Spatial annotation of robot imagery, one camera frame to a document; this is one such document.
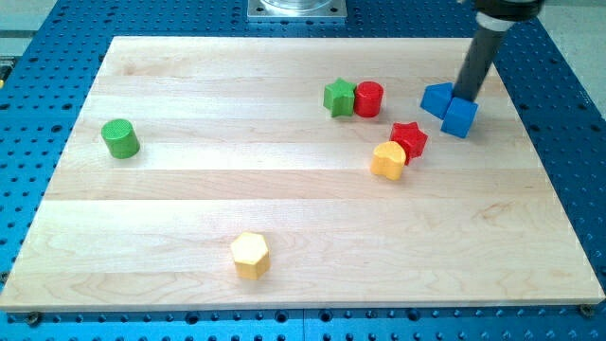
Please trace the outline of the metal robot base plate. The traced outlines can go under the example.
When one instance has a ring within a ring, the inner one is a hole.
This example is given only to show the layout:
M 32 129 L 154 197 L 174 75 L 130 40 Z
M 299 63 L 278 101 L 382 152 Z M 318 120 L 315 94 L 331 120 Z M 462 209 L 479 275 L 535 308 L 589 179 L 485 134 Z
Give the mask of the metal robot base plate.
M 251 20 L 345 19 L 346 0 L 247 0 Z

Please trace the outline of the robot arm end black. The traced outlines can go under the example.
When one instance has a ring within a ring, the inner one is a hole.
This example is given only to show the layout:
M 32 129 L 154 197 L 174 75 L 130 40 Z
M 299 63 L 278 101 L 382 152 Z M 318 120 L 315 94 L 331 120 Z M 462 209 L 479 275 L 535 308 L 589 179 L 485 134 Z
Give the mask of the robot arm end black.
M 493 19 L 523 22 L 539 15 L 545 0 L 472 0 L 474 9 Z

